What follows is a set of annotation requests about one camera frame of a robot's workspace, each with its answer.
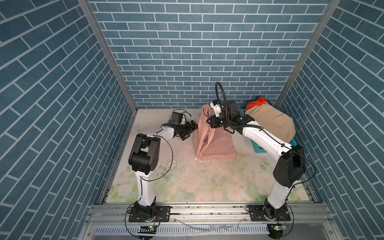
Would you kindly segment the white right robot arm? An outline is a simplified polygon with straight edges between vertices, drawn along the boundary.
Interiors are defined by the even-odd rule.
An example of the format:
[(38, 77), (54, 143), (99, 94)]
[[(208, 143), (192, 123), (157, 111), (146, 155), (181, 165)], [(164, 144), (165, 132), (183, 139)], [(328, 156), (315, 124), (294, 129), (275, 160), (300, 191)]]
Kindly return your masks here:
[(280, 140), (248, 115), (226, 117), (224, 113), (220, 113), (219, 116), (209, 117), (207, 123), (213, 129), (230, 128), (232, 134), (240, 133), (259, 144), (274, 158), (276, 161), (273, 171), (275, 183), (265, 205), (270, 209), (281, 209), (286, 204), (294, 186), (306, 172), (304, 149), (299, 145), (292, 146)]

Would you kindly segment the aluminium right corner post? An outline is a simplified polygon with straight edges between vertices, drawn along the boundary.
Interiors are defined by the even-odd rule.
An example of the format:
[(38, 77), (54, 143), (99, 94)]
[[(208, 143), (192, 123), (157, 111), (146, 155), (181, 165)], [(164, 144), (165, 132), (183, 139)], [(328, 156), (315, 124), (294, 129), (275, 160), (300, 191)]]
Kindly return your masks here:
[(327, 6), (325, 7), (325, 10), (315, 26), (308, 42), (305, 45), (305, 48), (302, 52), (302, 54), (299, 56), (298, 61), (296, 65), (293, 67), (290, 76), (287, 78), (287, 81), (282, 88), (281, 93), (279, 94), (276, 102), (274, 103), (274, 106), (276, 108), (279, 108), (285, 97), (288, 95), (289, 90), (293, 86), (296, 78), (298, 77), (300, 71), (302, 70), (304, 64), (306, 63), (307, 59), (309, 58), (312, 50), (314, 49), (316, 43), (320, 39), (320, 36), (322, 35), (323, 31), (325, 30), (328, 22), (330, 21), (331, 17), (333, 16), (334, 12), (336, 11), (337, 7), (339, 6), (341, 0), (330, 0)]

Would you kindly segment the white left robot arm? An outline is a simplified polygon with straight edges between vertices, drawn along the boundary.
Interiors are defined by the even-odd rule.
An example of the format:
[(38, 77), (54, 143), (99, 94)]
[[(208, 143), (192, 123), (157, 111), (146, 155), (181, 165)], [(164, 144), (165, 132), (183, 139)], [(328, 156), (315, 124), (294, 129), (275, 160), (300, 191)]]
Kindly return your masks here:
[(156, 203), (153, 182), (160, 178), (151, 179), (152, 172), (158, 165), (161, 141), (180, 137), (183, 141), (198, 129), (194, 121), (184, 124), (164, 124), (151, 134), (137, 134), (130, 156), (129, 165), (135, 172), (138, 182), (139, 196), (137, 203), (140, 207), (151, 207)]

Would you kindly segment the right controller board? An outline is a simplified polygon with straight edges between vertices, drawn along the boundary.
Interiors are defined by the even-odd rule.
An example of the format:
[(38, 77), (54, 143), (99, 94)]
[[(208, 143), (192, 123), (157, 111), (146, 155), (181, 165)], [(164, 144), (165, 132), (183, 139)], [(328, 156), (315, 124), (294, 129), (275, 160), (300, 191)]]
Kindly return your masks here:
[(268, 237), (273, 240), (279, 240), (284, 235), (284, 227), (281, 224), (268, 224)]

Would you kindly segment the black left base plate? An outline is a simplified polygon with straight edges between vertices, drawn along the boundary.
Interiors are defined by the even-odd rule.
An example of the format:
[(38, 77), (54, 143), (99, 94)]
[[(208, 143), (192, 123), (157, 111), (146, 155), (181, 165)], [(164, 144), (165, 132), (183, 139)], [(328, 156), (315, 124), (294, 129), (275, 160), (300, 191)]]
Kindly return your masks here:
[(169, 222), (171, 206), (143, 207), (134, 205), (127, 212), (130, 223)]

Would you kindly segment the left controller board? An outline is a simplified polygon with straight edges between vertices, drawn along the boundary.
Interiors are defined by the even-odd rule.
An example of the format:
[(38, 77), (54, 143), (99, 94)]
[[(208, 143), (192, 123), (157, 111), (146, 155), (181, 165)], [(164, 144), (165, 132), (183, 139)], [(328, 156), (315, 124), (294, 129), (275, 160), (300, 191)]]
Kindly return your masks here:
[(137, 235), (140, 240), (151, 240), (157, 233), (157, 226), (140, 226)]

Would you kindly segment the pink shorts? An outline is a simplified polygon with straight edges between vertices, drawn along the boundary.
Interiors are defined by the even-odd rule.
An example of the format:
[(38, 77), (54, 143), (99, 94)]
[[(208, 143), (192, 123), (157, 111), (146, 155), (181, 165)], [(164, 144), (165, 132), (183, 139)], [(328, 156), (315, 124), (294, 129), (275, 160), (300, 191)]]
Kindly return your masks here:
[(233, 160), (236, 152), (232, 136), (224, 128), (213, 129), (207, 123), (211, 107), (204, 105), (197, 116), (198, 129), (194, 131), (194, 148), (200, 160)]

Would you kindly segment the aluminium corner post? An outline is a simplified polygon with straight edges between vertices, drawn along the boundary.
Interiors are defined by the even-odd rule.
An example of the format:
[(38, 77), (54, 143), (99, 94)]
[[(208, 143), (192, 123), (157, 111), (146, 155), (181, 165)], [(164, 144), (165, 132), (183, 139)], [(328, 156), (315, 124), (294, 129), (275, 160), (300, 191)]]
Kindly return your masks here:
[(97, 21), (97, 18), (96, 18), (96, 15), (95, 13), (93, 12), (93, 9), (91, 7), (91, 4), (89, 1), (86, 1), (86, 0), (78, 0), (78, 3), (95, 35), (95, 38), (97, 40), (97, 42), (99, 43), (100, 47), (101, 47), (101, 50), (103, 51), (105, 57), (106, 57), (106, 60), (114, 74), (114, 76), (116, 77), (116, 80), (121, 88), (121, 90), (123, 91), (124, 93), (124, 96), (129, 104), (129, 106), (131, 107), (132, 111), (134, 114), (137, 113), (138, 111), (138, 108), (137, 106), (135, 105), (134, 103), (134, 100), (133, 98), (131, 97), (131, 94), (127, 88), (127, 84), (121, 74), (121, 71), (116, 63), (116, 60), (112, 54), (112, 51), (107, 43), (107, 40), (103, 34), (103, 31)]
[(309, 58), (312, 50), (314, 49), (316, 43), (320, 39), (320, 36), (322, 35), (323, 31), (325, 30), (328, 22), (330, 21), (331, 17), (333, 16), (334, 12), (336, 11), (337, 7), (339, 6), (341, 0), (330, 0), (327, 6), (325, 7), (325, 10), (315, 26), (308, 42), (305, 45), (305, 48), (302, 52), (302, 54), (299, 56), (298, 61), (296, 65), (293, 67), (290, 76), (287, 78), (287, 81), (282, 88), (281, 93), (279, 94), (276, 102), (274, 103), (274, 106), (276, 108), (279, 108), (285, 97), (288, 95), (289, 90), (293, 86), (296, 78), (298, 77), (300, 71), (302, 70), (304, 64), (306, 63), (307, 59)]

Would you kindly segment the beige shorts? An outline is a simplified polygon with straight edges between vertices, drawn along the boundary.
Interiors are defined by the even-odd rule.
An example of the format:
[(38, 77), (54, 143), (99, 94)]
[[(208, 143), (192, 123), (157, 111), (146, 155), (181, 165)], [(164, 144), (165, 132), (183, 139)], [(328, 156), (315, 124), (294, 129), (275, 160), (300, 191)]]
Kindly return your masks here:
[(245, 110), (245, 114), (252, 117), (266, 131), (286, 143), (289, 143), (296, 134), (293, 118), (268, 103)]

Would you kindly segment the aluminium left corner post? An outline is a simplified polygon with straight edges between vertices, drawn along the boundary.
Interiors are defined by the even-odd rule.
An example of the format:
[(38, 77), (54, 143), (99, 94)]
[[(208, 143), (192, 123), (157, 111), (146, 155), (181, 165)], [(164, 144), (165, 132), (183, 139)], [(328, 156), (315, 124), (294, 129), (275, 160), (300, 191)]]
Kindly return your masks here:
[(95, 13), (93, 12), (93, 9), (91, 7), (91, 4), (89, 1), (86, 1), (86, 0), (78, 0), (78, 3), (95, 35), (95, 38), (97, 40), (97, 42), (99, 43), (100, 47), (101, 47), (101, 50), (103, 51), (105, 57), (106, 57), (106, 60), (114, 74), (114, 76), (116, 77), (116, 80), (121, 88), (121, 90), (123, 91), (124, 93), (124, 96), (129, 104), (129, 106), (131, 107), (132, 111), (134, 114), (137, 113), (138, 111), (138, 108), (137, 106), (135, 105), (134, 103), (134, 100), (133, 98), (131, 97), (131, 94), (127, 88), (127, 84), (121, 74), (121, 71), (116, 63), (116, 60), (112, 54), (112, 51), (107, 43), (107, 40), (103, 34), (103, 31), (97, 21), (97, 18), (96, 18), (96, 15)]

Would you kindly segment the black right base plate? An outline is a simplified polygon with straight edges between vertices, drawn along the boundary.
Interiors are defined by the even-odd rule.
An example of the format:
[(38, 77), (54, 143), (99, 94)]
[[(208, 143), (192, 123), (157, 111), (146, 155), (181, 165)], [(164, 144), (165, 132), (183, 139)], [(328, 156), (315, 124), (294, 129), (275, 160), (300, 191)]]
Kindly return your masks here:
[(291, 220), (287, 205), (283, 205), (277, 210), (271, 206), (247, 205), (246, 211), (249, 213), (252, 222), (273, 222), (280, 220), (288, 222)]

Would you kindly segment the red shorts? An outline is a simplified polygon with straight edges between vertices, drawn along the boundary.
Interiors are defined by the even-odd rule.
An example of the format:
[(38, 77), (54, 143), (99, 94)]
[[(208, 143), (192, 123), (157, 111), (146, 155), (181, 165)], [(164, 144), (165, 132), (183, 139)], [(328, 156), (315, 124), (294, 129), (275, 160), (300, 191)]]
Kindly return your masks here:
[(268, 103), (269, 102), (265, 98), (259, 96), (254, 101), (250, 101), (247, 103), (246, 110), (249, 110), (253, 107), (260, 107), (261, 105), (268, 104)]

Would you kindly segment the aluminium front rail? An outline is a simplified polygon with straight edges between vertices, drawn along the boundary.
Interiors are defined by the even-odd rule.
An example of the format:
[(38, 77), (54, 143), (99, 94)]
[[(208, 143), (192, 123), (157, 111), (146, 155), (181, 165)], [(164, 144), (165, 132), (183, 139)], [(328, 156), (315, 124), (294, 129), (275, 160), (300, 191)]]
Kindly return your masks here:
[(247, 205), (253, 203), (159, 203), (171, 206), (169, 222), (130, 223), (127, 217), (132, 204), (94, 205), (80, 233), (82, 240), (139, 240), (140, 226), (157, 226), (152, 240), (183, 239), (266, 239), (268, 224), (281, 224), (284, 235), (280, 240), (340, 240), (342, 235), (323, 203), (313, 201), (289, 202), (291, 220), (252, 222)]

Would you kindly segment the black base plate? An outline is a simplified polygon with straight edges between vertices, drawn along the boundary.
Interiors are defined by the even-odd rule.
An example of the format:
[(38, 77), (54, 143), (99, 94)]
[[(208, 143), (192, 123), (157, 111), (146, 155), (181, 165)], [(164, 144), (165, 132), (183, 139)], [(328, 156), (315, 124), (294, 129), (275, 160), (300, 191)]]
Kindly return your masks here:
[(169, 222), (171, 206), (143, 207), (134, 205), (127, 212), (130, 223)]
[(246, 211), (249, 213), (252, 222), (273, 222), (280, 220), (288, 222), (291, 220), (287, 205), (283, 205), (277, 210), (271, 206), (247, 205)]

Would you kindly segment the teal plastic laundry basket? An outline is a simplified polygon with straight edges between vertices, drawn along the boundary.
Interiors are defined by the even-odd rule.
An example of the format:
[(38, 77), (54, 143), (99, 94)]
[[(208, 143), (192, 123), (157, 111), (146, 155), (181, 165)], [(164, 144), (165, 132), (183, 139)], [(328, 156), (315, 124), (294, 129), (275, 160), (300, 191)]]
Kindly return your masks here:
[[(294, 146), (298, 145), (298, 143), (296, 142), (296, 140), (294, 138), (292, 138), (291, 141), (289, 143), (287, 143), (281, 139), (278, 139), (275, 135), (272, 135), (270, 132), (268, 132), (268, 134), (270, 134), (272, 136), (272, 140), (277, 140), (277, 143), (283, 143), (284, 149), (289, 150), (292, 148), (292, 146), (294, 147)], [(255, 141), (251, 140), (251, 143), (252, 143), (252, 146), (254, 148), (255, 153), (266, 153), (267, 152), (266, 149), (262, 149), (262, 147), (258, 143), (256, 143)]]

